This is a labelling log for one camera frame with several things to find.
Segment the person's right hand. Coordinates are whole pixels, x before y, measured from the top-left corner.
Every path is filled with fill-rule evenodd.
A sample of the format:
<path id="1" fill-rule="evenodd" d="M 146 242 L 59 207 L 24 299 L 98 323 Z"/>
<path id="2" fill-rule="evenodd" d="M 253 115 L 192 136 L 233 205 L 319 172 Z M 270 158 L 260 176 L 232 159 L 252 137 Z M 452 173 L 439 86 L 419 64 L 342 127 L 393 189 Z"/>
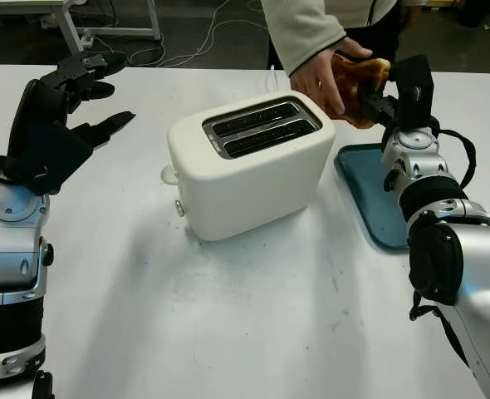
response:
<path id="1" fill-rule="evenodd" d="M 326 103 L 337 116 L 342 116 L 345 106 L 336 85 L 331 69 L 331 58 L 336 52 L 342 52 L 356 59 L 369 58 L 373 52 L 362 47 L 357 41 L 345 37 L 338 43 L 318 52 L 290 75 L 293 91 L 308 96 L 323 111 Z"/>

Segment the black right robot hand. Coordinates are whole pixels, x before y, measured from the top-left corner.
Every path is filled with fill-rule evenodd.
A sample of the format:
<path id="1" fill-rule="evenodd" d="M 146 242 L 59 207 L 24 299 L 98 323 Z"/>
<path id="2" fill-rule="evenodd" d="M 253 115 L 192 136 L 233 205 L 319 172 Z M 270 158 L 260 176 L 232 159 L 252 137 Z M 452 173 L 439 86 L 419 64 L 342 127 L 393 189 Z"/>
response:
<path id="1" fill-rule="evenodd" d="M 378 92 L 360 93 L 361 113 L 374 124 L 387 126 L 394 118 L 398 100 Z"/>

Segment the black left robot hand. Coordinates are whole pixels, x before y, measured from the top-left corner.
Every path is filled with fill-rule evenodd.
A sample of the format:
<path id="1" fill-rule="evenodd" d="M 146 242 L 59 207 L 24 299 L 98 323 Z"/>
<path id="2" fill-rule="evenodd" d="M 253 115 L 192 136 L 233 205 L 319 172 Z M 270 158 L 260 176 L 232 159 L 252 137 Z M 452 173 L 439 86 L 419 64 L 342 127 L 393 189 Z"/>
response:
<path id="1" fill-rule="evenodd" d="M 36 195 L 56 194 L 93 154 L 135 117 L 122 111 L 102 122 L 74 128 L 67 117 L 84 101 L 114 94 L 104 81 L 126 66 L 119 52 L 79 52 L 58 62 L 56 70 L 27 83 L 0 155 L 0 183 L 21 185 Z"/>

